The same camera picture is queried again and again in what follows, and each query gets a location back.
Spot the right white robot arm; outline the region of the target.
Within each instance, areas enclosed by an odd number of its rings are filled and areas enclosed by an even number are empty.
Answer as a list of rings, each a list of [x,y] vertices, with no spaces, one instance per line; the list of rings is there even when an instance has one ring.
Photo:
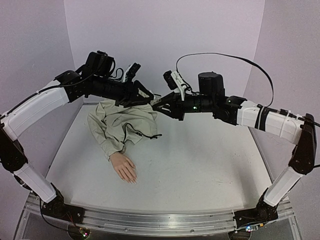
[[[186,93],[187,85],[177,71],[167,71],[163,78],[172,93],[152,104],[155,111],[179,121],[186,113],[212,113],[214,119],[274,134],[295,145],[288,166],[264,191],[256,207],[238,210],[233,217],[238,229],[276,220],[279,202],[302,176],[316,167],[314,117],[311,114],[294,115],[289,110],[273,109],[239,96],[226,96],[223,77],[215,72],[200,73],[199,92],[192,94]]]

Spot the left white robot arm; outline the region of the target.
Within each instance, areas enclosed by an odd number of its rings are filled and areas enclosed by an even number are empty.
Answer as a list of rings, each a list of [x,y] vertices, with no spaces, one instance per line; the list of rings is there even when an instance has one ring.
[[[47,209],[56,218],[64,218],[68,208],[60,201],[58,190],[31,166],[18,138],[50,112],[81,97],[93,95],[111,99],[116,106],[123,107],[149,104],[154,95],[138,80],[133,80],[140,67],[133,63],[123,73],[122,80],[114,80],[111,78],[114,58],[102,51],[91,52],[77,70],[61,73],[0,116],[0,163],[48,203]]]

